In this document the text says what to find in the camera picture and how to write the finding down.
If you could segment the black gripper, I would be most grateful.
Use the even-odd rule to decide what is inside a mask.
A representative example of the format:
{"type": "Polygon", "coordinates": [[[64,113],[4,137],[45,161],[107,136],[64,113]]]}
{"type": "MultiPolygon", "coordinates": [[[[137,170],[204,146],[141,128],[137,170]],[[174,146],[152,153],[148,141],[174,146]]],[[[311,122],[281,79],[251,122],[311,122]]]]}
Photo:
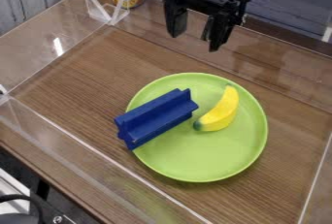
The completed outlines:
{"type": "MultiPolygon", "coordinates": [[[[214,52],[228,40],[232,25],[240,25],[246,4],[250,0],[180,0],[192,10],[208,15],[200,40],[208,43],[214,52]]],[[[176,38],[187,30],[187,8],[175,0],[164,0],[166,28],[170,36],[176,38]]]]}

